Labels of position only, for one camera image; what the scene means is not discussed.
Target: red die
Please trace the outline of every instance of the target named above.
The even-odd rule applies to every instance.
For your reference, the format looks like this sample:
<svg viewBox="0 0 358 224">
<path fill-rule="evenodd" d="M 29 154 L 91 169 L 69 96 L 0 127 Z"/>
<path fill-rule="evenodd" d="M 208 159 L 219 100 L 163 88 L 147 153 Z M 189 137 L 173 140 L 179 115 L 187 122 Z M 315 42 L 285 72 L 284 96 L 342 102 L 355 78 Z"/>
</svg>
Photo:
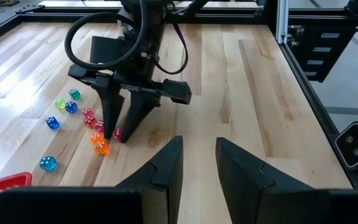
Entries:
<svg viewBox="0 0 358 224">
<path fill-rule="evenodd" d="M 99 133 L 103 133 L 104 132 L 104 124 L 103 121 L 97 121 L 94 124 L 94 129 L 99 132 Z"/>
<path fill-rule="evenodd" d="M 112 137 L 116 141 L 121 141 L 121 136 L 122 136 L 122 130 L 119 128 L 115 129 L 114 132 L 112 133 Z"/>
<path fill-rule="evenodd" d="M 94 117 L 89 116 L 84 119 L 84 125 L 88 128 L 94 128 L 95 123 L 96 119 Z"/>
<path fill-rule="evenodd" d="M 89 108 L 85 108 L 81 110 L 81 114 L 84 116 L 84 118 L 87 118 L 89 116 L 93 117 L 93 111 Z"/>
</svg>

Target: dice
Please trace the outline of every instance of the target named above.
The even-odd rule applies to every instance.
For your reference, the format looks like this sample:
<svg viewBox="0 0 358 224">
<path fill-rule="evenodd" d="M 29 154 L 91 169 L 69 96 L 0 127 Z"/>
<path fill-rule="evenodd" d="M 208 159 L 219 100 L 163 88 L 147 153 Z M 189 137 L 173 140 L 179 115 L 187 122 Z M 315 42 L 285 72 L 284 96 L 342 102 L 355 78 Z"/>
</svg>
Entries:
<svg viewBox="0 0 358 224">
<path fill-rule="evenodd" d="M 84 116 L 84 118 L 89 117 L 89 116 L 91 116 L 91 117 L 94 116 L 93 111 L 89 108 L 82 109 L 81 114 Z"/>
<path fill-rule="evenodd" d="M 58 97 L 55 100 L 55 106 L 56 108 L 63 109 L 65 107 L 65 100 L 62 97 Z"/>
<path fill-rule="evenodd" d="M 81 98 L 80 91 L 72 89 L 68 92 L 73 100 L 79 100 Z"/>
<path fill-rule="evenodd" d="M 103 140 L 95 144 L 94 150 L 98 154 L 107 154 L 109 152 L 109 145 Z"/>
<path fill-rule="evenodd" d="M 112 137 L 116 140 L 121 142 L 121 136 L 122 136 L 122 130 L 117 128 L 114 130 L 114 132 L 112 133 Z"/>
<path fill-rule="evenodd" d="M 57 162 L 52 156 L 45 156 L 40 161 L 40 168 L 46 171 L 53 171 L 56 169 Z"/>
<path fill-rule="evenodd" d="M 95 124 L 96 119 L 94 117 L 89 116 L 84 119 L 84 125 L 90 129 L 93 129 Z"/>
<path fill-rule="evenodd" d="M 89 140 L 91 140 L 92 144 L 95 146 L 98 142 L 104 141 L 104 138 L 100 133 L 93 133 Z"/>
<path fill-rule="evenodd" d="M 50 116 L 45 120 L 45 122 L 47 123 L 48 127 L 52 130 L 58 129 L 60 126 L 59 122 L 56 120 L 54 116 Z"/>
<path fill-rule="evenodd" d="M 94 129 L 99 133 L 103 133 L 104 132 L 104 123 L 103 123 L 103 121 L 97 121 L 94 124 Z"/>
<path fill-rule="evenodd" d="M 69 113 L 75 113 L 75 112 L 77 112 L 77 109 L 78 109 L 77 104 L 72 101 L 67 102 L 65 108 L 66 108 L 67 112 L 69 112 Z"/>
</svg>

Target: blue die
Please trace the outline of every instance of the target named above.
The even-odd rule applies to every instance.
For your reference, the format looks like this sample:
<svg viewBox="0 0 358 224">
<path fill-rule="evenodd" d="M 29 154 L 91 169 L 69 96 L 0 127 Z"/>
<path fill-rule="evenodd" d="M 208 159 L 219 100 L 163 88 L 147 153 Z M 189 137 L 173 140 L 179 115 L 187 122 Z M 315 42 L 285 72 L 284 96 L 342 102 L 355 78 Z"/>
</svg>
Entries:
<svg viewBox="0 0 358 224">
<path fill-rule="evenodd" d="M 47 118 L 45 120 L 45 122 L 50 127 L 50 129 L 52 129 L 52 130 L 58 129 L 59 126 L 60 126 L 59 122 L 56 120 L 56 118 L 54 116 L 51 116 L 51 117 Z"/>
<path fill-rule="evenodd" d="M 52 156 L 45 156 L 40 161 L 40 168 L 46 171 L 53 171 L 57 166 L 56 159 Z"/>
<path fill-rule="evenodd" d="M 77 107 L 77 104 L 70 101 L 70 102 L 67 102 L 66 103 L 66 110 L 67 112 L 69 113 L 75 113 L 77 111 L 78 107 Z"/>
</svg>

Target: black metal frame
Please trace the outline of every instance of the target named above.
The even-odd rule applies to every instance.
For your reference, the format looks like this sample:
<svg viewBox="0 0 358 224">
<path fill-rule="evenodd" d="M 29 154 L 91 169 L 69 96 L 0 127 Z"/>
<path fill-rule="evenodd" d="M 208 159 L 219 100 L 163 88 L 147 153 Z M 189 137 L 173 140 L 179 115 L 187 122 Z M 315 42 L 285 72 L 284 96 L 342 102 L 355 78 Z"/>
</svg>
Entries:
<svg viewBox="0 0 358 224">
<path fill-rule="evenodd" d="M 29 12 L 18 12 L 15 16 L 0 24 L 0 36 L 21 22 L 75 22 L 79 18 L 95 12 L 118 12 L 118 10 L 120 10 L 118 7 L 36 7 Z M 175 22 L 190 24 L 265 24 L 269 25 L 270 30 L 274 33 L 275 15 L 260 16 L 268 12 L 268 10 L 263 12 L 259 8 L 205 8 L 200 10 L 194 17 L 176 18 Z M 346 9 L 290 9 L 288 25 L 358 26 L 358 18 L 351 17 Z M 338 130 L 309 84 L 307 77 L 300 68 L 289 46 L 283 44 L 280 45 L 280 48 L 328 138 L 333 151 L 338 156 L 334 144 L 334 138 L 339 134 Z M 358 189 L 358 172 L 346 169 L 343 162 L 341 162 L 341 165 L 353 187 Z"/>
</svg>

